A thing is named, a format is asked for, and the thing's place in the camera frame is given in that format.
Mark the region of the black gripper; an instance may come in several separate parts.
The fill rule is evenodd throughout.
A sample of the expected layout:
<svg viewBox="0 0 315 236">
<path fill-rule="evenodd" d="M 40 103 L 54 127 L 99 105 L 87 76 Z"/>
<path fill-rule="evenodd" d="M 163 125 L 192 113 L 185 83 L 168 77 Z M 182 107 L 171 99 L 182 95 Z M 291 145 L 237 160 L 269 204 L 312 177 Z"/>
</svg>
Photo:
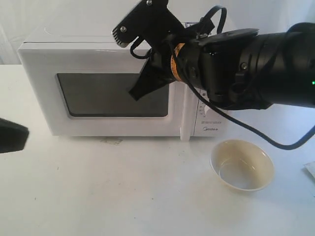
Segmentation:
<svg viewBox="0 0 315 236">
<path fill-rule="evenodd" d="M 257 34 L 257 29 L 238 29 L 180 43 L 174 48 L 178 64 L 171 52 L 165 58 L 155 55 L 146 60 L 128 93 L 138 101 L 174 81 L 182 81 L 206 91 L 213 103 L 231 103 L 229 91 L 240 69 L 242 50 Z"/>
</svg>

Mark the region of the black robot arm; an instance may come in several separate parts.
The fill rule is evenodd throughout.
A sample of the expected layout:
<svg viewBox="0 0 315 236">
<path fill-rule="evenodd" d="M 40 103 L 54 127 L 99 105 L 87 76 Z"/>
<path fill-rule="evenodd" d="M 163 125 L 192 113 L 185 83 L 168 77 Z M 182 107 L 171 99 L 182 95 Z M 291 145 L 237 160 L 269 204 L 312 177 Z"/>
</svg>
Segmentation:
<svg viewBox="0 0 315 236">
<path fill-rule="evenodd" d="M 205 91 L 211 104 L 225 110 L 315 105 L 313 23 L 281 33 L 239 29 L 200 39 L 172 37 L 163 46 L 129 90 L 135 100 L 177 81 Z"/>
</svg>

